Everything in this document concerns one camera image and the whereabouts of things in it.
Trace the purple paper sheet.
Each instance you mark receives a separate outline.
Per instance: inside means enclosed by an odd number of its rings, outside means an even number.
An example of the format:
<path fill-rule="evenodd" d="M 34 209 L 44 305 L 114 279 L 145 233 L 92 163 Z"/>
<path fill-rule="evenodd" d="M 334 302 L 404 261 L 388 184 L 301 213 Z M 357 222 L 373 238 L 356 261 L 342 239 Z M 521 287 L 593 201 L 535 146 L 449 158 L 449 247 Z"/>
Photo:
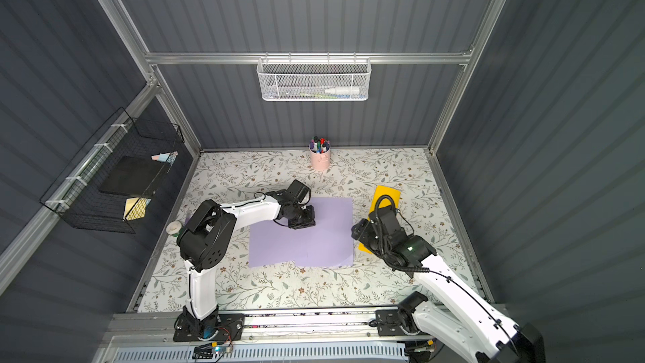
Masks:
<path fill-rule="evenodd" d="M 292 262 L 297 267 L 354 265 L 353 200 L 314 198 L 315 225 L 292 230 L 273 221 L 250 226 L 249 264 L 262 267 Z"/>

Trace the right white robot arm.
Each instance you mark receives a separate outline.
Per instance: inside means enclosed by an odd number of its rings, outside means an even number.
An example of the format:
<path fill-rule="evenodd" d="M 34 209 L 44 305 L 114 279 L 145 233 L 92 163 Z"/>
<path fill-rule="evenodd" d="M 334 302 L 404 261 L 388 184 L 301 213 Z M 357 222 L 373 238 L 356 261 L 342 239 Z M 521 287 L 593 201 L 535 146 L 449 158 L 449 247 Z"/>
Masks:
<path fill-rule="evenodd" d="M 376 319 L 408 336 L 429 334 L 468 362 L 544 362 L 544 338 L 531 324 L 520 326 L 489 304 L 448 266 L 430 243 L 408 234 L 394 199 L 377 198 L 374 211 L 351 235 L 394 272 L 425 288 L 397 306 L 394 319 Z"/>

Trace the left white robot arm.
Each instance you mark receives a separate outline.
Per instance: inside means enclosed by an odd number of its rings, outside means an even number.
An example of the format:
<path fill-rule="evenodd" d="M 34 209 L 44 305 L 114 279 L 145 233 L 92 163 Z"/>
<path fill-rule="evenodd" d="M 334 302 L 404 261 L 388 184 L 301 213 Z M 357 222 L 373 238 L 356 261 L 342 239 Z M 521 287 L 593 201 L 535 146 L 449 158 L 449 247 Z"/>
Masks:
<path fill-rule="evenodd" d="M 236 230 L 265 221 L 290 230 L 313 227 L 316 222 L 311 198 L 311 188 L 294 180 L 286 189 L 258 192 L 243 202 L 202 202 L 176 238 L 188 275 L 188 316 L 204 321 L 218 311 L 216 266 L 225 257 Z"/>

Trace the pink pen cup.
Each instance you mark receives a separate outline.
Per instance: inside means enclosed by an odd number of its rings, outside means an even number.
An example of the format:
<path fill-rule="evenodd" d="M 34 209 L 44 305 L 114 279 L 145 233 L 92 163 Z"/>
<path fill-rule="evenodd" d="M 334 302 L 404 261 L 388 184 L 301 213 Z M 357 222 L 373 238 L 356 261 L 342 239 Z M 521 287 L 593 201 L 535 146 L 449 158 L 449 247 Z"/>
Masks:
<path fill-rule="evenodd" d="M 331 165 L 331 145 L 328 140 L 314 136 L 309 144 L 312 168 L 315 171 L 327 171 Z"/>

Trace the white vented panel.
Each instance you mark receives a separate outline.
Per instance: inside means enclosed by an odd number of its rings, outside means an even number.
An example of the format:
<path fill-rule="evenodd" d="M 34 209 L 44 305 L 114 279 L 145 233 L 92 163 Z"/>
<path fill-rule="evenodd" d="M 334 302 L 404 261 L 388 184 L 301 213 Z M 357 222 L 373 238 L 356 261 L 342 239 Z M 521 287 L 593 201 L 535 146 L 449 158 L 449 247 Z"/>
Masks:
<path fill-rule="evenodd" d="M 114 362 L 408 362 L 405 346 L 396 342 L 344 344 L 266 344 L 216 349 L 209 358 L 198 357 L 193 346 L 125 347 Z"/>

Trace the white bottle in basket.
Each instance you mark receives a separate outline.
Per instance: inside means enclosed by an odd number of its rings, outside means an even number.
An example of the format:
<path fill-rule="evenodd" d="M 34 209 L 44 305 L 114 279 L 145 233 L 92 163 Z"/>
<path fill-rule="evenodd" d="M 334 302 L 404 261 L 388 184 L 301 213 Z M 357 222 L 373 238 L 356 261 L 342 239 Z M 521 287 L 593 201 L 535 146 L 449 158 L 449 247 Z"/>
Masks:
<path fill-rule="evenodd" d="M 361 95 L 360 87 L 330 87 L 326 88 L 324 92 L 329 96 L 334 97 L 359 97 Z"/>

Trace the pastel note pad in basket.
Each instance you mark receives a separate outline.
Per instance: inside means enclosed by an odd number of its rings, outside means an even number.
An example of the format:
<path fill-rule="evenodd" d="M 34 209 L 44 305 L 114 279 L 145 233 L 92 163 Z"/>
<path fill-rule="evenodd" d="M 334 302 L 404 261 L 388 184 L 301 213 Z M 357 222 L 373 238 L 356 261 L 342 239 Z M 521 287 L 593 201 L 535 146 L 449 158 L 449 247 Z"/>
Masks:
<path fill-rule="evenodd" d="M 159 162 L 164 162 L 164 163 L 169 163 L 173 164 L 174 161 L 176 160 L 178 156 L 177 151 L 169 152 L 169 153 L 161 153 L 158 155 L 151 156 L 152 161 L 159 161 Z"/>

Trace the yellow sticky note pad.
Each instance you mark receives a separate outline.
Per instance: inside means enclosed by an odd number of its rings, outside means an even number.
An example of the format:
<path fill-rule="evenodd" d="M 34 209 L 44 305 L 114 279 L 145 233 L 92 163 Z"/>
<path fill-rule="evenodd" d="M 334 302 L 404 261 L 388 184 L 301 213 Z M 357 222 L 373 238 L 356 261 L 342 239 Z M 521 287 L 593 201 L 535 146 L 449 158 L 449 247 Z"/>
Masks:
<path fill-rule="evenodd" d="M 133 221 L 144 218 L 150 202 L 150 198 L 127 198 L 124 206 L 124 220 Z"/>

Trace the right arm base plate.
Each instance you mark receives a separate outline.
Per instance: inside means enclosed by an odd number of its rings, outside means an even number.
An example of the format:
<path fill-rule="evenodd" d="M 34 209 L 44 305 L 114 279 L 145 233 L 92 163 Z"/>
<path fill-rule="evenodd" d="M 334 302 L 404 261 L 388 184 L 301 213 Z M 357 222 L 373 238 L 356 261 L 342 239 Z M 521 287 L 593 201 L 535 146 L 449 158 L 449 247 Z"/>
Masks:
<path fill-rule="evenodd" d="M 414 323 L 413 314 L 403 309 L 378 309 L 369 326 L 377 329 L 381 337 L 430 337 L 430 334 L 421 331 Z"/>

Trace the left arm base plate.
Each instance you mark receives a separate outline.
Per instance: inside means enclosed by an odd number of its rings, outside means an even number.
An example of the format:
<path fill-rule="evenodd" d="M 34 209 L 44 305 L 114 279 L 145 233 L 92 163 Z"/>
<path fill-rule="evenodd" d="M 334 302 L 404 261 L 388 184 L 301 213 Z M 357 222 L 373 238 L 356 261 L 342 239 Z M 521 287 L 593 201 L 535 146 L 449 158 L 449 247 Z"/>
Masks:
<path fill-rule="evenodd" d="M 216 309 L 206 319 L 196 319 L 187 307 L 174 322 L 174 342 L 217 342 L 239 340 L 245 326 L 244 314 L 220 314 Z"/>

